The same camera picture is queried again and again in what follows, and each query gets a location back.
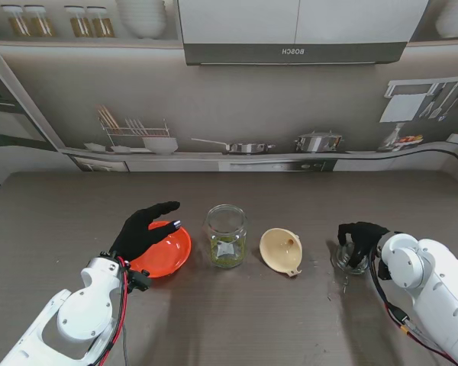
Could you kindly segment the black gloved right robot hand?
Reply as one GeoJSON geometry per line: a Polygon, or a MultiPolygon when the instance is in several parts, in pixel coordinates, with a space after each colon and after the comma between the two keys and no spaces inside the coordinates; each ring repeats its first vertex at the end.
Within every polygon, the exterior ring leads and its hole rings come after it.
{"type": "Polygon", "coordinates": [[[347,236],[350,236],[354,244],[347,265],[351,268],[356,268],[387,233],[389,233],[388,229],[374,223],[356,222],[340,224],[337,232],[339,244],[345,246],[347,244],[347,236]]]}

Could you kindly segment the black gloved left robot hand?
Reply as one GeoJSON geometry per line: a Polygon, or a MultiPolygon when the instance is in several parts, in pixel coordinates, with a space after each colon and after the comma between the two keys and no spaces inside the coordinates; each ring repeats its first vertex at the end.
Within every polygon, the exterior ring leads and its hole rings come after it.
{"type": "Polygon", "coordinates": [[[128,262],[141,257],[152,245],[161,242],[181,227],[180,221],[177,220],[154,229],[149,228],[155,219],[178,210],[179,207],[178,201],[167,201],[137,210],[124,222],[109,253],[128,262]]]}

